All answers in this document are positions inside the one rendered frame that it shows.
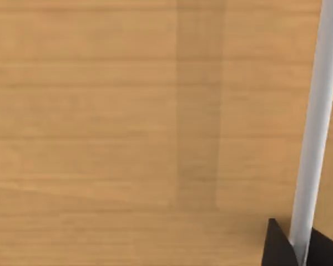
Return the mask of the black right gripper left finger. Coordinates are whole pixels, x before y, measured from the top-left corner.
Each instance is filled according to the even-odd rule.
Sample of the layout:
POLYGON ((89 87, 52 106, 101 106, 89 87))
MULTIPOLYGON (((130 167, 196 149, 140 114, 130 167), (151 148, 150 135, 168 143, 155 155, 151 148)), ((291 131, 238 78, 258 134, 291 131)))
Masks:
POLYGON ((275 218, 268 220, 261 266, 299 266, 294 249, 275 218))

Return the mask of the long metal handle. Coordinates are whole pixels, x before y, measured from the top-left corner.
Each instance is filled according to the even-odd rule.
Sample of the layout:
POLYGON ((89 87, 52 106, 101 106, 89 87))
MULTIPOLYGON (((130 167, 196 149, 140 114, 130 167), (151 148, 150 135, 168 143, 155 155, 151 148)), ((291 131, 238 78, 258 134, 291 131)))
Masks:
POLYGON ((333 103, 333 0, 322 0, 289 242, 305 266, 333 103))

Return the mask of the wooden door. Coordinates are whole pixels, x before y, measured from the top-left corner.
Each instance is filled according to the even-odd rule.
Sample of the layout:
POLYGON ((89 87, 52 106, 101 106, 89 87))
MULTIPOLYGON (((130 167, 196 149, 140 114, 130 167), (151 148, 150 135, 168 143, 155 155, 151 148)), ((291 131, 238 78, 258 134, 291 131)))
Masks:
POLYGON ((321 4, 0 0, 0 266, 260 266, 321 4))

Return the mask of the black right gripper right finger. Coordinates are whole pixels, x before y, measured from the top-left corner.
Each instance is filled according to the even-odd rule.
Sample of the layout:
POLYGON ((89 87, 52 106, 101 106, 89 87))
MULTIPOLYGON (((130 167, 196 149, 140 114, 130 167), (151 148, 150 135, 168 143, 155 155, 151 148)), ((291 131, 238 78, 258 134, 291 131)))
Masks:
POLYGON ((333 240, 312 229, 307 266, 333 266, 333 240))

